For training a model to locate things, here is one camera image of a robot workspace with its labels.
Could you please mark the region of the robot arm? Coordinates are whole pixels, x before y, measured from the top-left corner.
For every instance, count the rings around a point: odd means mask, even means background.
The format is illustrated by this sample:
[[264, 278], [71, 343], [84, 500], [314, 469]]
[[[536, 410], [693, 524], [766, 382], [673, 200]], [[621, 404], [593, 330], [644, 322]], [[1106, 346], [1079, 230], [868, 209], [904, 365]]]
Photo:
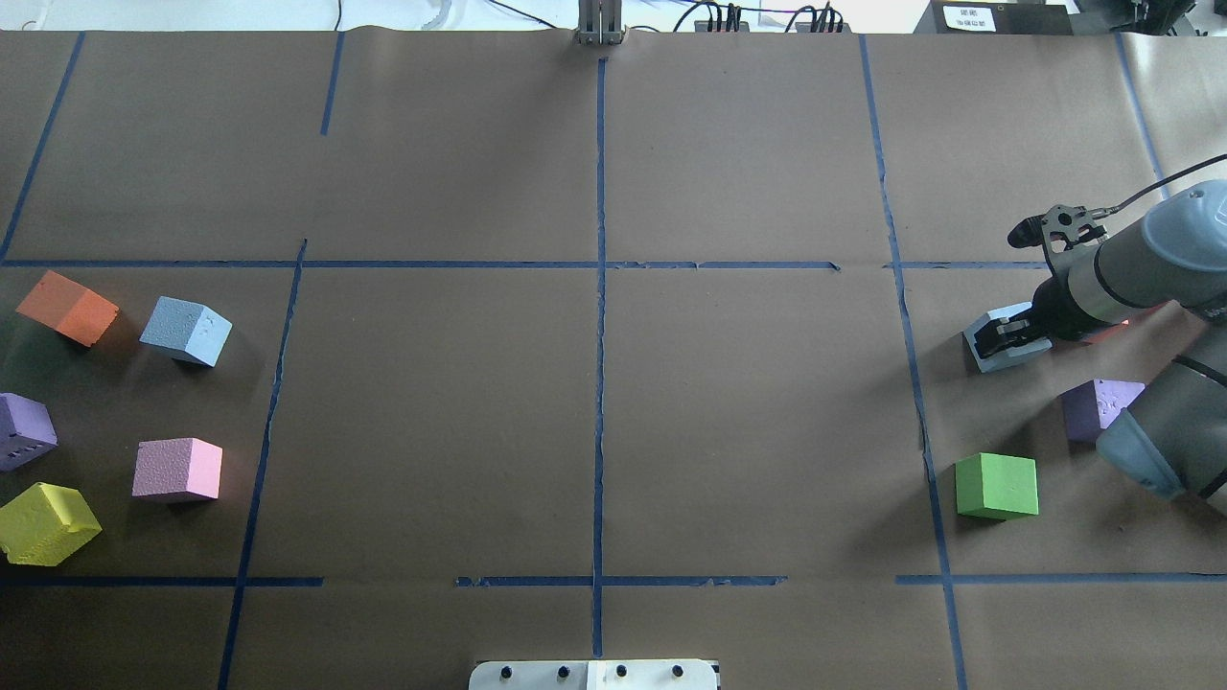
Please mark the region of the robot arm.
[[1009, 244], [1039, 247], [1048, 276], [1025, 302], [964, 328], [983, 372], [1133, 320], [1144, 390], [1093, 444], [1101, 459], [1166, 501], [1225, 512], [1225, 182], [1200, 182], [1110, 233], [1112, 207], [1056, 204], [1022, 219]]

